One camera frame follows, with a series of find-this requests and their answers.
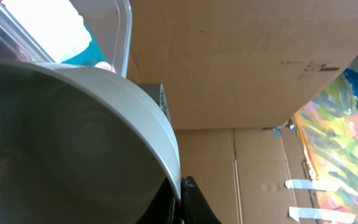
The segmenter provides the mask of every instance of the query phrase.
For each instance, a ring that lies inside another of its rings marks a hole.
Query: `tape strip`
[[[324,180],[286,180],[285,186],[288,189],[311,189],[311,190],[328,190],[338,191],[340,188],[339,182],[324,181]]]
[[[355,214],[321,208],[290,207],[288,211],[290,217],[296,221],[299,221],[300,218],[312,218],[331,222],[353,223],[356,219]]]

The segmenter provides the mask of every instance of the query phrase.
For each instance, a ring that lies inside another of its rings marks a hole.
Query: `colorful painting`
[[[358,223],[358,58],[293,120],[312,178],[341,185],[317,192],[319,207],[356,214]]]

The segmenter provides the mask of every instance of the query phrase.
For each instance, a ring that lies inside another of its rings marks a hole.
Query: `brown cardboard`
[[[222,223],[295,223],[288,217],[290,206],[313,207],[308,190],[284,187],[286,180],[307,178],[302,148],[288,128],[282,128],[281,137],[259,129],[176,135],[182,175],[195,178]]]
[[[163,83],[175,129],[282,125],[358,54],[358,1],[131,6],[134,61],[145,82]]]

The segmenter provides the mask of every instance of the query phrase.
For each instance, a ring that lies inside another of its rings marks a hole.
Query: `teal object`
[[[92,32],[89,30],[88,26],[84,26],[92,38],[91,42],[89,43],[89,46],[80,54],[62,63],[67,63],[71,65],[95,66],[99,62],[106,62],[106,58],[102,54],[102,51],[100,50],[98,43],[94,39]]]

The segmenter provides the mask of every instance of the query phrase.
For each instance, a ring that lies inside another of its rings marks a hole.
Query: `clear plastic container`
[[[4,46],[9,49],[9,53],[5,56],[0,55],[0,58],[13,58],[11,55],[13,53],[14,58],[18,60],[37,62],[88,66],[107,62],[112,65],[114,72],[126,77],[132,29],[129,0],[97,0],[96,2],[3,1],[4,5],[0,3],[0,48]],[[60,13],[60,19],[57,19],[57,11]],[[79,29],[86,35],[68,37],[69,34],[74,33],[71,30]],[[86,37],[82,43],[80,41],[82,46],[79,49],[73,45],[74,47],[68,48],[73,50],[62,50],[68,44],[78,42],[78,38],[75,38],[78,36],[90,37],[88,41]]]

